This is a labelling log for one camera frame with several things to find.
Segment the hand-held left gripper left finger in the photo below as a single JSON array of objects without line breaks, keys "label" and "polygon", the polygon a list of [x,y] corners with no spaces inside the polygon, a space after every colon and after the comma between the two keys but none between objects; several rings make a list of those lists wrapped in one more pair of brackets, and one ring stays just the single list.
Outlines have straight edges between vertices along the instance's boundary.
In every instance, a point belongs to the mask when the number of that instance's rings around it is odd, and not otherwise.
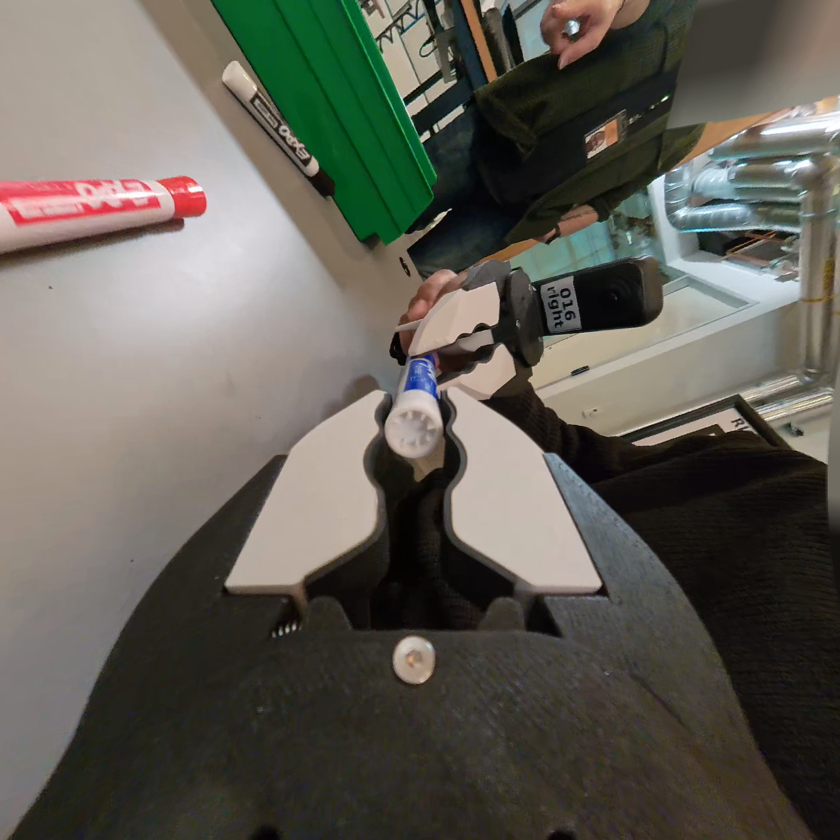
[{"label": "hand-held left gripper left finger", "polygon": [[375,390],[301,438],[229,572],[231,595],[308,600],[308,586],[372,546],[384,495],[371,475],[389,395]]}]

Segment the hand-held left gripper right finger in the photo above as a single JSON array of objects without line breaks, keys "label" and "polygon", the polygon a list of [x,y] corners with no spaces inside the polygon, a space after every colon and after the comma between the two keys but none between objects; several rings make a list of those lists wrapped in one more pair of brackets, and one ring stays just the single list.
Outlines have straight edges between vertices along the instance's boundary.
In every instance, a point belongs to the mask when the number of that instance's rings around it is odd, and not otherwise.
[{"label": "hand-held left gripper right finger", "polygon": [[445,396],[458,455],[446,500],[453,544],[509,582],[516,597],[597,593],[602,578],[541,448],[459,388]]}]

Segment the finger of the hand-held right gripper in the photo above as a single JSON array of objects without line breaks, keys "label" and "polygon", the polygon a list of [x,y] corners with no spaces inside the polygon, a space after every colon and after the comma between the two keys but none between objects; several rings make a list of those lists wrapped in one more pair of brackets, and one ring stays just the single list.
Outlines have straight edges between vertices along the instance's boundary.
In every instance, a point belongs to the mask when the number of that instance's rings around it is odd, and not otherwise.
[{"label": "finger of the hand-held right gripper", "polygon": [[424,318],[398,327],[395,346],[403,350],[401,336],[408,334],[412,342],[405,351],[407,356],[476,352],[496,342],[491,330],[499,323],[500,309],[497,284],[453,290],[442,296]]},{"label": "finger of the hand-held right gripper", "polygon": [[510,383],[518,372],[513,355],[502,343],[484,344],[471,350],[449,345],[436,350],[435,355],[440,394],[459,389],[484,402]]}]

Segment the blue dry erase marker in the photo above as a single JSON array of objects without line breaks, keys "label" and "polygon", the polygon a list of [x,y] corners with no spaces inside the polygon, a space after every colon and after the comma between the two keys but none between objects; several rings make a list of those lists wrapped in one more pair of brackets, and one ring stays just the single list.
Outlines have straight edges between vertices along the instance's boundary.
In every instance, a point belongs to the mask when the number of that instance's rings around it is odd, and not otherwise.
[{"label": "blue dry erase marker", "polygon": [[385,420],[385,441],[411,467],[416,483],[443,464],[445,424],[438,376],[438,352],[410,356]]}]

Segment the green plastic bin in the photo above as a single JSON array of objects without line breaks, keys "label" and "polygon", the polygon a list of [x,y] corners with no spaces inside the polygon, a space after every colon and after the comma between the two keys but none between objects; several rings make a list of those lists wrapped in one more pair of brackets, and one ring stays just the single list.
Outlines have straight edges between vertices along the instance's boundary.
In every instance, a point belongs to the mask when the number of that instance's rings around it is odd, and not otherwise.
[{"label": "green plastic bin", "polygon": [[361,242],[389,245],[435,170],[356,2],[214,1],[257,81],[332,178]]}]

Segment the black dry erase marker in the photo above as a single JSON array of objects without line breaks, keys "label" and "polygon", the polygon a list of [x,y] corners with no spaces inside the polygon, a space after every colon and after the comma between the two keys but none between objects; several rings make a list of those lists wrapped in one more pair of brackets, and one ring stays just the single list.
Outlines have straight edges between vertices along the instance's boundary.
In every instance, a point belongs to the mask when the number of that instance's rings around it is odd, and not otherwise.
[{"label": "black dry erase marker", "polygon": [[223,71],[222,82],[239,104],[266,132],[314,187],[325,198],[334,198],[335,184],[331,176],[308,147],[299,140],[288,121],[281,115],[274,102],[260,89],[245,69],[233,60]]}]

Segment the red dry erase marker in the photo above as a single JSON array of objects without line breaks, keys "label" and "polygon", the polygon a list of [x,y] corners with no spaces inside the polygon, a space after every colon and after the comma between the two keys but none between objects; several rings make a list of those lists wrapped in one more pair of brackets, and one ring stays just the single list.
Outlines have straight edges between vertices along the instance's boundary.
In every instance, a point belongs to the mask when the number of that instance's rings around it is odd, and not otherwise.
[{"label": "red dry erase marker", "polygon": [[143,228],[207,210],[187,176],[1,182],[1,254]]}]

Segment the person's right hand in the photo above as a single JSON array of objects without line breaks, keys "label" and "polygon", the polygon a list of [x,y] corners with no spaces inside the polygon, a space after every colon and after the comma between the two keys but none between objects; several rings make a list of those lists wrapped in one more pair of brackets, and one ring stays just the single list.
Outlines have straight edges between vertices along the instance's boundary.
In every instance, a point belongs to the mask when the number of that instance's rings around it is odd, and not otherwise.
[{"label": "person's right hand", "polygon": [[[486,284],[496,284],[496,282],[490,280],[488,283],[478,285],[477,287]],[[467,275],[456,275],[452,271],[440,270],[421,284],[415,297],[409,304],[407,313],[402,317],[402,320],[398,324],[397,328],[408,322],[423,319],[442,296],[459,288],[468,289]],[[403,350],[398,350],[396,348],[395,333],[396,330],[393,335],[390,353],[393,360],[400,367],[403,367],[406,360],[410,357],[406,355],[405,351],[408,350],[412,339],[408,334],[402,335]]]}]

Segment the white counter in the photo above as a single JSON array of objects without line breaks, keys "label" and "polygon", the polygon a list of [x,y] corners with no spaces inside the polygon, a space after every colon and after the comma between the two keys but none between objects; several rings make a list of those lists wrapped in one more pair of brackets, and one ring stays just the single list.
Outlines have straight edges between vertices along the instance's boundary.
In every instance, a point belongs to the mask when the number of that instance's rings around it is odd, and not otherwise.
[{"label": "white counter", "polygon": [[532,376],[542,402],[601,434],[620,434],[684,402],[679,367],[690,348],[755,302],[692,276],[669,281],[663,292],[663,311],[642,328],[548,343]]}]

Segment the framed black-white tag board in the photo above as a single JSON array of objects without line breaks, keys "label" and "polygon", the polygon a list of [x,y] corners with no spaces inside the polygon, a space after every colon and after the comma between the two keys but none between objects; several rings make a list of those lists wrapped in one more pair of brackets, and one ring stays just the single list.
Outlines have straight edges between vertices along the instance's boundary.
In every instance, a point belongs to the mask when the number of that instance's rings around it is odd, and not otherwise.
[{"label": "framed black-white tag board", "polygon": [[729,433],[751,433],[771,446],[791,448],[740,395],[667,416],[626,432],[620,438],[636,446],[654,446],[682,438],[719,437]]}]

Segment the shiny metal duct pipes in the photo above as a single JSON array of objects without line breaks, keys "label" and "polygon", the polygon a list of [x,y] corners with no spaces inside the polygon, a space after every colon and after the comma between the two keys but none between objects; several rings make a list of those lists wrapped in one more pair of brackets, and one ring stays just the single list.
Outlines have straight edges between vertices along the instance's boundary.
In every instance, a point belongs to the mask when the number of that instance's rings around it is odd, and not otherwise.
[{"label": "shiny metal duct pipes", "polygon": [[759,122],[665,174],[665,215],[684,234],[799,238],[800,371],[743,399],[767,421],[832,406],[839,354],[839,112]]}]

